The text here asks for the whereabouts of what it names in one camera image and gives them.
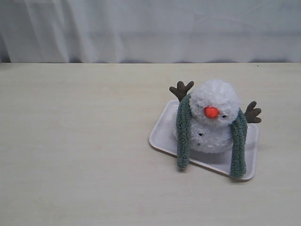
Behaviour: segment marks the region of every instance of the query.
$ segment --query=white curtain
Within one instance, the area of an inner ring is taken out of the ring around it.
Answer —
[[[2,62],[301,62],[301,0],[0,0]]]

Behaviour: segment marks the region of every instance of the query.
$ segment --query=white plastic tray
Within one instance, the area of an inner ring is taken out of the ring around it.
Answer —
[[[171,100],[167,103],[149,137],[150,145],[175,157],[177,156],[177,141],[173,136],[172,116],[178,106],[178,100]],[[258,138],[259,129],[257,125],[248,124],[245,145],[247,171],[241,180],[249,180],[255,175]],[[218,154],[201,153],[191,150],[190,162],[230,176],[231,149]]]

